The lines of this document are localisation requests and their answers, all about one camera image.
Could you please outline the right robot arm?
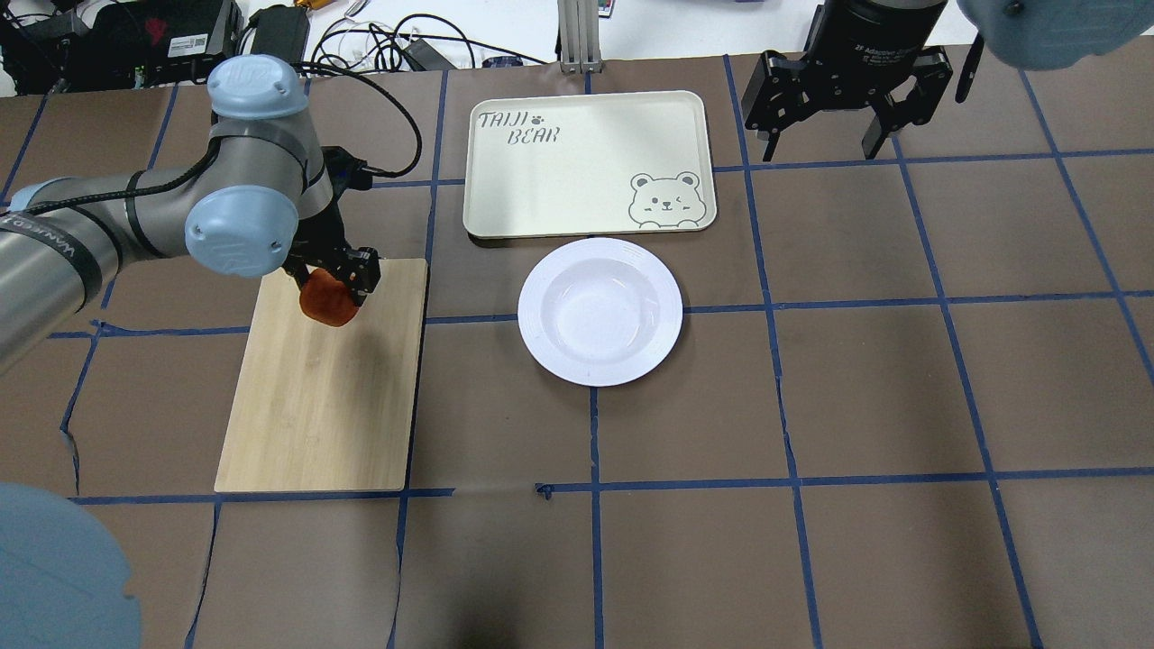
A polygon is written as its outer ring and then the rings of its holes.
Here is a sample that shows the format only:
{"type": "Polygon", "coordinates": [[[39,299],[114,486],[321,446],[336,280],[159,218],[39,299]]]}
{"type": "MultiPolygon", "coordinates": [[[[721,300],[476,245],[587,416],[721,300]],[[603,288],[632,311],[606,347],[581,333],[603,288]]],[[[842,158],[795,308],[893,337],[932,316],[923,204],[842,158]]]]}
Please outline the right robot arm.
{"type": "Polygon", "coordinates": [[[1022,70],[1067,69],[1104,55],[1151,29],[1149,1],[961,1],[976,29],[960,69],[929,44],[944,1],[824,1],[795,60],[763,52],[739,107],[745,129],[763,141],[763,161],[793,124],[831,111],[874,118],[861,148],[872,161],[911,124],[928,124],[949,89],[965,102],[986,53],[1022,70]]]}

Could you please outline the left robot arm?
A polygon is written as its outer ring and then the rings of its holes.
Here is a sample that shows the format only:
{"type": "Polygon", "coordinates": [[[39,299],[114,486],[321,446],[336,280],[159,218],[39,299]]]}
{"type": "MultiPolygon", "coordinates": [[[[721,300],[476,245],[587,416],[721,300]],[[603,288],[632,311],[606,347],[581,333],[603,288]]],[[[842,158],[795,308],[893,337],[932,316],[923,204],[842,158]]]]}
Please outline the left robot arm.
{"type": "Polygon", "coordinates": [[[62,177],[3,210],[3,370],[103,294],[128,264],[192,256],[208,270],[283,270],[302,311],[346,324],[380,282],[379,251],[347,243],[338,201],[370,187],[364,161],[320,144],[299,75],[239,55],[207,79],[213,127],[186,169],[62,177]]]}

